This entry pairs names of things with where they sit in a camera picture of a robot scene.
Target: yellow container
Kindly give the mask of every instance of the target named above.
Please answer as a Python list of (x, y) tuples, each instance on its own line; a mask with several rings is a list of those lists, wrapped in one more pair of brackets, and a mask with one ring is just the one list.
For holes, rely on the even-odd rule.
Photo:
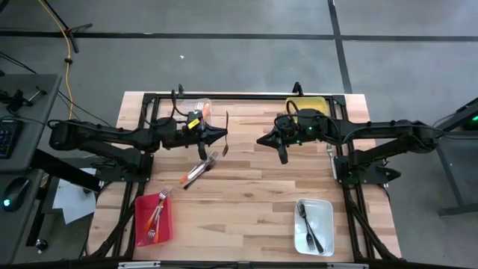
[[(289, 97), (285, 100), (286, 105), (287, 101), (293, 101), (297, 105), (297, 108), (299, 110), (303, 108), (313, 108), (324, 113), (325, 115), (329, 115), (329, 108), (325, 98), (323, 97)], [(292, 104), (289, 105), (289, 109), (291, 110), (292, 114), (295, 113)]]

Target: red plastic tray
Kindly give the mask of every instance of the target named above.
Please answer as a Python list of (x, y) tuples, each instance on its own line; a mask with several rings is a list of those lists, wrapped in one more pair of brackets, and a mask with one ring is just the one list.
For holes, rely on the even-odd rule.
[[(134, 217), (135, 217), (135, 229), (136, 240), (135, 243), (138, 247), (145, 247), (153, 243), (152, 241), (146, 242), (146, 233), (144, 226), (148, 222), (151, 214), (155, 211), (158, 205), (159, 194), (152, 194), (147, 196), (138, 197), (134, 205)], [(166, 198), (159, 218), (159, 239), (158, 243), (164, 243), (173, 238), (173, 216), (171, 215), (171, 200)]]

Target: computer mouse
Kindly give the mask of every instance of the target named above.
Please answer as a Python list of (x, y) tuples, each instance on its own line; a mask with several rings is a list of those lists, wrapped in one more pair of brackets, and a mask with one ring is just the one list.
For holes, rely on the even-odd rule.
[(10, 212), (17, 211), (23, 204), (28, 187), (30, 187), (30, 180), (22, 176), (10, 182), (4, 192), (3, 209)]

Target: concrete floor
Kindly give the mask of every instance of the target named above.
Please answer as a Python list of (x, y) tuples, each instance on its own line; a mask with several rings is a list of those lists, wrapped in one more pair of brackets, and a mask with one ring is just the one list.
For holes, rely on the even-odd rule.
[[(164, 33), (331, 34), (326, 0), (51, 0), (71, 26), (91, 31)], [(473, 0), (335, 0), (342, 34), (478, 35)], [(56, 31), (33, 0), (11, 1), (0, 30)], [(334, 41), (328, 40), (94, 40), (78, 41), (70, 83), (76, 103), (109, 123), (127, 90), (289, 92), (295, 81), (314, 93), (343, 93)], [(0, 51), (41, 73), (63, 75), (63, 39), (0, 37)], [(363, 93), (372, 120), (433, 123), (477, 97), (478, 43), (344, 42), (354, 93)], [(0, 69), (25, 73), (5, 61)], [(58, 100), (51, 118), (67, 116)], [(48, 133), (41, 147), (50, 152)], [(55, 152), (81, 156), (83, 152)], [(403, 257), (414, 262), (475, 268), (478, 214), (440, 219), (456, 205), (435, 152), (391, 159), (403, 175), (391, 183), (391, 207)], [(65, 241), (52, 236), (49, 254), (25, 251), (20, 261), (75, 258), (86, 235), (73, 223)]]

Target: wooden tabletop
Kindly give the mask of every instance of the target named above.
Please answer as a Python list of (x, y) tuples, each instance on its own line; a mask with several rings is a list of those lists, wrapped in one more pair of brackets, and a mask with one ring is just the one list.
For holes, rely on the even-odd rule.
[[(117, 126), (137, 127), (143, 92), (126, 92)], [(346, 95), (350, 121), (369, 120), (364, 95)], [(255, 143), (273, 127), (284, 101), (213, 100), (213, 126), (224, 127), (229, 112), (229, 153), (219, 159), (188, 191), (179, 179), (197, 164), (196, 146), (159, 149), (145, 194), (174, 186), (173, 239), (164, 244), (136, 247), (136, 260), (348, 262), (353, 260), (344, 195), (332, 177), (324, 143), (288, 148), (289, 162), (281, 165), (277, 151)], [(160, 116), (170, 115), (171, 101), (161, 101)], [(220, 152), (224, 139), (211, 146)], [(374, 140), (356, 140), (358, 149), (375, 146)], [(88, 250), (93, 252), (117, 224), (124, 183), (109, 185), (98, 199)], [(381, 188), (363, 186), (370, 225), (388, 249), (400, 255), (388, 199)], [(294, 247), (294, 205), (299, 198), (328, 200), (334, 209), (335, 254), (309, 256)], [(126, 228), (123, 251), (130, 226)], [(363, 232), (357, 228), (365, 254)]]

